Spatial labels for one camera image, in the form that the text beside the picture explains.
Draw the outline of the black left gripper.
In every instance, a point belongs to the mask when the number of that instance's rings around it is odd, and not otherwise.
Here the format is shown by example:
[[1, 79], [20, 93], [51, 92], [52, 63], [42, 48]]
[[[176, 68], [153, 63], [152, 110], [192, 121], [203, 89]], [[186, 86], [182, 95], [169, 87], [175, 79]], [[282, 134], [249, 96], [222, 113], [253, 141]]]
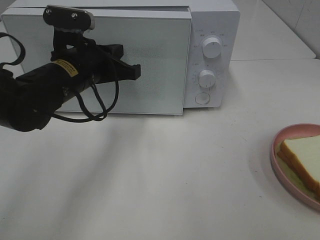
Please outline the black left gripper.
[[141, 65], [120, 60], [122, 44], [88, 44], [53, 50], [48, 64], [48, 91], [63, 94], [82, 92], [92, 85], [124, 80], [137, 80]]

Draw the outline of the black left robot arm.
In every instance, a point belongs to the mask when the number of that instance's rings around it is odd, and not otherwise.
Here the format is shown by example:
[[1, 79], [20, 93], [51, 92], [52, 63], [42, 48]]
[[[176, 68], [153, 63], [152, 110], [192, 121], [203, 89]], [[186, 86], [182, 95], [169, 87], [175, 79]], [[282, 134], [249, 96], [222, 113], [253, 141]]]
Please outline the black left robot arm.
[[[52, 61], [14, 78], [0, 69], [0, 124], [19, 132], [43, 129], [51, 118], [71, 123], [102, 121], [115, 107], [119, 82], [137, 80], [139, 64], [121, 60], [120, 44], [73, 47], [52, 53]], [[76, 98], [85, 118], [56, 113]]]

